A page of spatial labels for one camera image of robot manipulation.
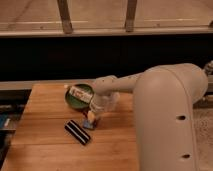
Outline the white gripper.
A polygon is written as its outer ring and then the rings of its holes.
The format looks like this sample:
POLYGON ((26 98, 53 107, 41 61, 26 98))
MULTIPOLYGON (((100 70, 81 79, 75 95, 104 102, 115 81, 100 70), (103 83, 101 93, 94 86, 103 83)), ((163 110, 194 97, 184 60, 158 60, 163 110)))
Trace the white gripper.
POLYGON ((96 119, 95 114, 101 114, 105 111, 107 106, 107 97, 106 96, 100 96, 95 94, 92 97, 92 100, 89 104, 90 110, 87 113, 87 119, 89 122, 94 122, 96 119))

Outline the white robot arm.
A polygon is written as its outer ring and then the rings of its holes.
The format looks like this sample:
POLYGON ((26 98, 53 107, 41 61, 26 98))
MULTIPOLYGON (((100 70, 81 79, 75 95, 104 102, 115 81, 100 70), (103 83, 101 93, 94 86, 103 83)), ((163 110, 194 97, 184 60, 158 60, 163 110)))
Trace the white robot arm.
POLYGON ((109 108, 109 96, 133 95, 139 171, 200 171, 193 104, 208 88, 204 70, 191 63, 158 65, 117 78, 92 83, 90 102, 97 114, 109 108))

